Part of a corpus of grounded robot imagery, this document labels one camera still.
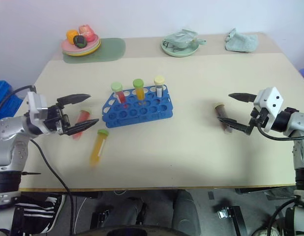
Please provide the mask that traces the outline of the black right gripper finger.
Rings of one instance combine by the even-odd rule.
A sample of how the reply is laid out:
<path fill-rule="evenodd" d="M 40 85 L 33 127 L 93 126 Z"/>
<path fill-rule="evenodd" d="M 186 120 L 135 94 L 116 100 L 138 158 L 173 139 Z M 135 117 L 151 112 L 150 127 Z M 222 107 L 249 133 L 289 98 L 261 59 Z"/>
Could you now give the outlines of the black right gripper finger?
<path fill-rule="evenodd" d="M 224 117 L 217 117 L 217 119 L 224 123 L 225 125 L 233 128 L 233 129 L 236 129 L 238 131 L 241 131 L 247 135 L 250 135 L 251 132 L 252 132 L 252 129 L 248 126 L 248 125 L 244 125 L 244 124 L 241 124 L 241 123 L 238 123 L 236 120 L 234 119 L 231 119 L 231 118 L 224 118 Z"/>
<path fill-rule="evenodd" d="M 250 93 L 231 93 L 228 96 L 238 101 L 242 101 L 246 103 L 254 102 L 254 100 L 256 99 L 256 95 Z"/>

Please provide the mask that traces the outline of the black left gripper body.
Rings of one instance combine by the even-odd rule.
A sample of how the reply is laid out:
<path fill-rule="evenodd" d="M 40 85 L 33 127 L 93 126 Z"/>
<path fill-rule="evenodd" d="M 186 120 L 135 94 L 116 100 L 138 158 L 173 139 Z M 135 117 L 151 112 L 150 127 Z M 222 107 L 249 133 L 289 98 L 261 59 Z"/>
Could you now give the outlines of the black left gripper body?
<path fill-rule="evenodd" d="M 60 135 L 67 134 L 70 127 L 70 122 L 67 114 L 63 113 L 64 105 L 56 103 L 48 107 L 47 118 L 44 125 L 50 132 L 57 132 Z"/>

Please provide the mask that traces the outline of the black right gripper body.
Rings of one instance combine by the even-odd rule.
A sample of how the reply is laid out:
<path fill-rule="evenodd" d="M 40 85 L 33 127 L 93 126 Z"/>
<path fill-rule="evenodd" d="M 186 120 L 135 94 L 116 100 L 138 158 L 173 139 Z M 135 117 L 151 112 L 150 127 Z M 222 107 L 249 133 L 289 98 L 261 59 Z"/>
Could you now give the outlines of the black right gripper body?
<path fill-rule="evenodd" d="M 247 128 L 247 135 L 250 135 L 252 133 L 252 130 L 254 127 L 261 129 L 262 127 L 265 127 L 265 123 L 268 122 L 269 111 L 266 108 L 262 108 L 260 111 L 258 111 L 256 108 L 253 108 L 250 116 L 251 119 L 248 123 Z"/>

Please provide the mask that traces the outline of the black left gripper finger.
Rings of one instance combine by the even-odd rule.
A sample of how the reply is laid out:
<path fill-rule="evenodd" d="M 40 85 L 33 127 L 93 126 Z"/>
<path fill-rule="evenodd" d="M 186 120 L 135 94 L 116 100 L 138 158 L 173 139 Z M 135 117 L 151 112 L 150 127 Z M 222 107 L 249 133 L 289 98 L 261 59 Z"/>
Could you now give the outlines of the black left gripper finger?
<path fill-rule="evenodd" d="M 72 94 L 57 99 L 59 106 L 65 106 L 68 104 L 77 104 L 90 98 L 89 94 Z"/>
<path fill-rule="evenodd" d="M 59 132 L 60 135 L 74 135 L 80 132 L 87 130 L 88 128 L 92 127 L 99 121 L 98 118 L 89 119 L 83 122 L 76 123 L 74 126 L 71 126 L 69 122 L 65 122 L 62 127 L 61 131 Z"/>

